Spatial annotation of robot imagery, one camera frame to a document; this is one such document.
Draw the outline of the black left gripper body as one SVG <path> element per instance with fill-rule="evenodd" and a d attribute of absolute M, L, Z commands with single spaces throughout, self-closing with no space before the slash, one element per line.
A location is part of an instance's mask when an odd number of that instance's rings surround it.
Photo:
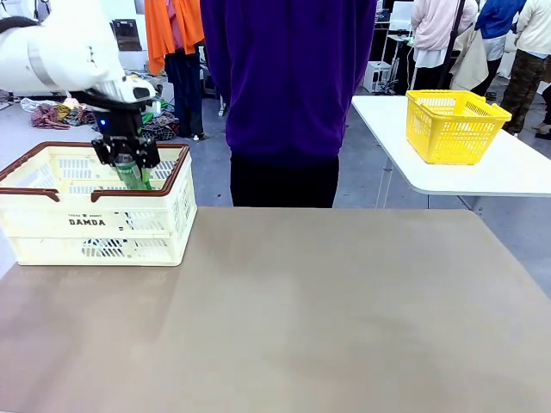
<path fill-rule="evenodd" d="M 142 115 L 138 109 L 111 111 L 94 110 L 100 138 L 110 147 L 111 157 L 128 154 L 137 157 L 138 140 L 141 138 Z"/>

